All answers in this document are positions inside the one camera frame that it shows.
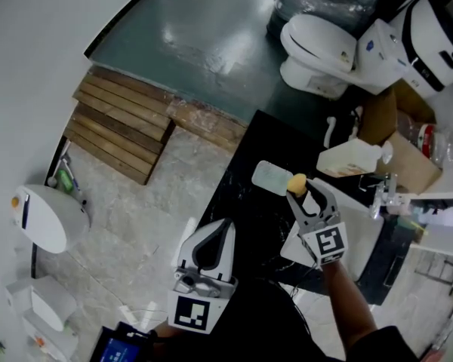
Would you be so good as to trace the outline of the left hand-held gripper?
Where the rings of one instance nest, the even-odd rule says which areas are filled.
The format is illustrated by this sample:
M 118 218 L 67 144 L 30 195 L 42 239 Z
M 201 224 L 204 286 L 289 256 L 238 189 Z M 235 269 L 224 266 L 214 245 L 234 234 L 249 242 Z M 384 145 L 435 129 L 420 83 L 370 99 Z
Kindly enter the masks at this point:
M 175 284 L 168 291 L 170 326 L 195 333 L 214 329 L 238 286 L 236 278 L 229 282 L 213 279 L 232 276 L 235 239 L 233 221 L 222 219 L 197 229 L 184 241 Z

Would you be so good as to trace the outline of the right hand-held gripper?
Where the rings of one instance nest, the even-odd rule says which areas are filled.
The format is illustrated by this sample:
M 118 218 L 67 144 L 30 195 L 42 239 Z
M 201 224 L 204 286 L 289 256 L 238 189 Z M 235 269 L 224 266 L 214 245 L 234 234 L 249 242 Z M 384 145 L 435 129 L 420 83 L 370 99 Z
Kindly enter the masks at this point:
M 347 230 L 341 221 L 337 201 L 326 187 L 307 180 L 307 188 L 319 206 L 319 214 L 307 213 L 291 192 L 286 198 L 300 226 L 297 236 L 314 265 L 326 265 L 340 260 L 347 251 Z

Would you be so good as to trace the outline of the yellow soap bar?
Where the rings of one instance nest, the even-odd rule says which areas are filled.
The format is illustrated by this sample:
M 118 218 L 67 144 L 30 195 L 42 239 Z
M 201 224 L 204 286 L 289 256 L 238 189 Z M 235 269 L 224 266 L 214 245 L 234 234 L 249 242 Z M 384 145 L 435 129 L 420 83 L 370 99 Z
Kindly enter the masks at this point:
M 303 173 L 295 174 L 288 181 L 287 191 L 294 194 L 297 198 L 307 192 L 307 176 Z

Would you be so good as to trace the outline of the clear plastic soap dish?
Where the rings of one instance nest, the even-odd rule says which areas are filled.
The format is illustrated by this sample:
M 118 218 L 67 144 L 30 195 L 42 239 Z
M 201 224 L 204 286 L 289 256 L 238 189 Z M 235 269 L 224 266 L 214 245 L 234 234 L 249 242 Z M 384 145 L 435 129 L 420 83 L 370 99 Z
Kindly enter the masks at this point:
M 286 196 L 288 182 L 292 177 L 292 172 L 262 160 L 257 163 L 251 182 L 275 195 Z

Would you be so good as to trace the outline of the person's right forearm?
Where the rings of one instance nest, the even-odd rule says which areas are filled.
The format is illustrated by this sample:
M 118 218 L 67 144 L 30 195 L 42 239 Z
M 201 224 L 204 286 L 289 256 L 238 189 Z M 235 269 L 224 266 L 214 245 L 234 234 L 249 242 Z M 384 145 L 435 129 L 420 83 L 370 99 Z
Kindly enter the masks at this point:
M 345 352 L 378 328 L 368 303 L 341 262 L 322 266 L 335 323 Z

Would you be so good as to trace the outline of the person's left forearm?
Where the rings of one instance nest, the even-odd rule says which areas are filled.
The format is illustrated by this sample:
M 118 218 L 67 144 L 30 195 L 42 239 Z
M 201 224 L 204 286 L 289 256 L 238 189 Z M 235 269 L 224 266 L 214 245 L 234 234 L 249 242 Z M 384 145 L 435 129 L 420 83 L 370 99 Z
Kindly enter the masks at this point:
M 159 338 L 172 338 L 183 332 L 182 329 L 170 326 L 167 321 L 158 324 L 153 330 Z

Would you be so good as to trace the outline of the white rectangular sink basin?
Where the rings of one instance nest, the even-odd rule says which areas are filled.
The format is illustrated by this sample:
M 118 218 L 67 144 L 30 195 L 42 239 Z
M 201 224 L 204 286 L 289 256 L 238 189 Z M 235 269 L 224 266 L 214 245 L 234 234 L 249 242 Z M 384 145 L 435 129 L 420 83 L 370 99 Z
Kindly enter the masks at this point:
M 354 281 L 358 281 L 380 236 L 384 218 L 378 216 L 376 219 L 372 219 L 367 207 L 343 192 L 338 192 L 336 189 L 332 192 L 347 230 L 348 249 L 341 262 L 350 277 Z M 302 247 L 300 238 L 297 236 L 298 231 L 299 225 L 295 222 L 280 250 L 280 256 L 311 267 L 314 265 L 313 259 Z

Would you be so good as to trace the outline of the large white orange-label bottle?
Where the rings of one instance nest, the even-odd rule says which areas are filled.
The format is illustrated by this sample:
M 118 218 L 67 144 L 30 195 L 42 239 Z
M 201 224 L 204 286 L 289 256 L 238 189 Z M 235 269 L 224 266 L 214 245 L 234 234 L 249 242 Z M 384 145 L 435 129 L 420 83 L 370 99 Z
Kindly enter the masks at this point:
M 316 169 L 334 178 L 370 174 L 376 171 L 379 160 L 388 164 L 392 157 L 389 141 L 379 146 L 355 138 L 320 153 Z

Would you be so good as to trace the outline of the black marble washstand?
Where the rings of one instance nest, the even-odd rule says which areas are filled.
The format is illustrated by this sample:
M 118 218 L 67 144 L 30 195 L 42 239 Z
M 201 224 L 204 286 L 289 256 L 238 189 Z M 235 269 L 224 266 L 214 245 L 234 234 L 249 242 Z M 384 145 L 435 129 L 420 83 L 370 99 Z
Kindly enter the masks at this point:
M 337 190 L 368 206 L 374 193 L 359 189 L 359 178 L 334 179 L 316 170 L 321 143 L 260 110 L 256 111 L 200 225 L 230 218 L 236 227 L 233 275 L 241 282 L 267 278 L 313 293 L 326 293 L 320 271 L 289 262 L 280 250 L 294 225 L 285 198 L 252 184 L 259 161 L 265 160 L 292 173 L 318 177 Z

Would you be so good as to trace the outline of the chrome faucet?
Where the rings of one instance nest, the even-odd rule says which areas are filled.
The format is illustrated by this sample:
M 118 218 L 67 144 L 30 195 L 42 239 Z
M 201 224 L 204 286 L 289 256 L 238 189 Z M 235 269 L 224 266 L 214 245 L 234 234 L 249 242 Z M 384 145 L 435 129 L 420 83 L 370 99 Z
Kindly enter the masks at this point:
M 411 214 L 411 199 L 396 191 L 397 182 L 398 176 L 395 173 L 361 175 L 359 189 L 364 192 L 374 189 L 373 201 L 369 207 L 369 216 L 372 219 L 380 216 L 382 207 L 387 208 L 388 213 L 393 215 L 408 216 Z

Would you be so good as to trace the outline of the white pipe fitting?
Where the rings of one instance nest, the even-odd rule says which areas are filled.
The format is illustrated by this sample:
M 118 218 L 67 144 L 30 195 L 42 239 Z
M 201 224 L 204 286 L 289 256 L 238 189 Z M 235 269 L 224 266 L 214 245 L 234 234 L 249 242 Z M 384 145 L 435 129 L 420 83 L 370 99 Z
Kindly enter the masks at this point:
M 323 140 L 323 146 L 326 149 L 329 149 L 330 142 L 331 142 L 331 135 L 332 135 L 333 130 L 335 128 L 337 119 L 334 116 L 330 116 L 330 117 L 327 117 L 326 121 L 328 123 L 328 129 L 325 132 L 325 136 L 324 136 L 324 140 Z

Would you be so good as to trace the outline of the person's black clothing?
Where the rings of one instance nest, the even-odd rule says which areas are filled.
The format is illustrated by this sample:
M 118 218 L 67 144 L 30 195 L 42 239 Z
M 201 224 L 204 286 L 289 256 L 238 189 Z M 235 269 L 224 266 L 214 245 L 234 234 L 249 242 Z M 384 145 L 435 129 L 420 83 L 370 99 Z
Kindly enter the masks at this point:
M 183 331 L 155 345 L 165 362 L 418 362 L 395 326 L 361 338 L 344 359 L 329 357 L 313 340 L 289 294 L 264 280 L 240 284 L 209 335 Z

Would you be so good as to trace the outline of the brown cardboard box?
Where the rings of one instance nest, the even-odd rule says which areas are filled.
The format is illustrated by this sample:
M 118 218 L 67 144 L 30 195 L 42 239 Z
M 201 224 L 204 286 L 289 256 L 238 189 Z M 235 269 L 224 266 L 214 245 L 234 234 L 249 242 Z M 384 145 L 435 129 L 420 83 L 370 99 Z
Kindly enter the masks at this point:
M 442 175 L 442 170 L 426 154 L 411 143 L 409 123 L 414 127 L 435 124 L 434 111 L 405 81 L 391 87 L 363 104 L 358 138 L 371 145 L 389 142 L 393 156 L 388 163 L 379 161 L 376 172 L 397 175 L 397 186 L 402 193 L 419 195 Z

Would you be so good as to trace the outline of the black device with blue screen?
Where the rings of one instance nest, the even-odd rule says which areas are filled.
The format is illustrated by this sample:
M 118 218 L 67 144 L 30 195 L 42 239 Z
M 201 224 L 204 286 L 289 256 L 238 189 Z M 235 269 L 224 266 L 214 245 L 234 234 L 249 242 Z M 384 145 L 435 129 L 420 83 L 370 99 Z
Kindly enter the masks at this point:
M 89 362 L 147 362 L 153 354 L 154 335 L 119 322 L 114 330 L 102 327 Z

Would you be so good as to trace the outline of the worn wooden threshold board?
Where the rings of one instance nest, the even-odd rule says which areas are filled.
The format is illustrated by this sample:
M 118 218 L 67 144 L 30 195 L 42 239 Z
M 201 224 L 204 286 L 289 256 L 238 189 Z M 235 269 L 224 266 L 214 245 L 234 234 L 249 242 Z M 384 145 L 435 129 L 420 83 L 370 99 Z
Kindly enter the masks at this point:
M 248 128 L 248 123 L 213 106 L 177 97 L 168 105 L 167 114 L 177 126 L 230 153 L 237 150 Z

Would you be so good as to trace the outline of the clear plastic bottle red cap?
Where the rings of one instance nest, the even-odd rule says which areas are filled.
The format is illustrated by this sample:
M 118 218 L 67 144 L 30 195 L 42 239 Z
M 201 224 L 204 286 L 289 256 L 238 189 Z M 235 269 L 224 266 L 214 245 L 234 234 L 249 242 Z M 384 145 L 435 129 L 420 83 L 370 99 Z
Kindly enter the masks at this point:
M 397 130 L 437 167 L 453 166 L 453 130 L 436 124 L 415 121 L 397 112 Z

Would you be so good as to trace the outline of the wooden slatted step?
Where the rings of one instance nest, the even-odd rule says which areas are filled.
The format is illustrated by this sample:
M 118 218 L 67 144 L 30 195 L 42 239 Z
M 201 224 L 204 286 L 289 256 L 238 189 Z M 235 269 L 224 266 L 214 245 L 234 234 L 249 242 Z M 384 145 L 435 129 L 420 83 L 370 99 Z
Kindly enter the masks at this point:
M 140 185 L 147 184 L 173 130 L 169 92 L 93 66 L 73 98 L 63 135 Z

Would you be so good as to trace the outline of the white toilet with tank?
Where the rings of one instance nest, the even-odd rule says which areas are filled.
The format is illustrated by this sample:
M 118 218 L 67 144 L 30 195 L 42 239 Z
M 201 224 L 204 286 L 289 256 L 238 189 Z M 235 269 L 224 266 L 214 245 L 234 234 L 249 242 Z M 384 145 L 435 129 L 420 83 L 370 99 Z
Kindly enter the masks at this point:
M 350 85 L 378 95 L 409 71 L 401 35 L 377 19 L 360 39 L 311 14 L 293 16 L 280 40 L 280 75 L 290 87 L 339 100 Z

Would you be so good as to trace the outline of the green brush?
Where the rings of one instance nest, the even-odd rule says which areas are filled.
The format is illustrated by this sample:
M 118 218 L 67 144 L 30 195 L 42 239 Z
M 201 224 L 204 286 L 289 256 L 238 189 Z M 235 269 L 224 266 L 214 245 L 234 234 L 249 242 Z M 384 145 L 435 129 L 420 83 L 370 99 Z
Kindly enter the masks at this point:
M 65 193 L 70 194 L 74 190 L 74 184 L 69 174 L 64 169 L 59 169 L 57 171 L 57 183 L 58 187 L 60 187 Z

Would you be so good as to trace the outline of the white round lidded bin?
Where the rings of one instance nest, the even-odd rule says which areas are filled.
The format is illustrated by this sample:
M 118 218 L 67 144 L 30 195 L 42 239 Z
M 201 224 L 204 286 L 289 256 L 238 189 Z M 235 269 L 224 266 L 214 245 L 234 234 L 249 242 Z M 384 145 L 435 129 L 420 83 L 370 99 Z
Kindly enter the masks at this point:
M 22 233 L 49 253 L 70 250 L 91 227 L 89 215 L 79 201 L 43 185 L 18 186 L 12 210 Z

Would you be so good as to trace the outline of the white and black appliance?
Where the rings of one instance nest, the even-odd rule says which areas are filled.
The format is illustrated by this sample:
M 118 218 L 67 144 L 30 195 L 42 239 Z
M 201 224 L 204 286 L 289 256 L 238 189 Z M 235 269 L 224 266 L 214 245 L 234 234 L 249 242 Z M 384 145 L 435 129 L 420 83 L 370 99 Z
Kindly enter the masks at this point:
M 390 21 L 408 60 L 404 81 L 427 99 L 453 84 L 453 19 L 436 0 L 406 0 Z

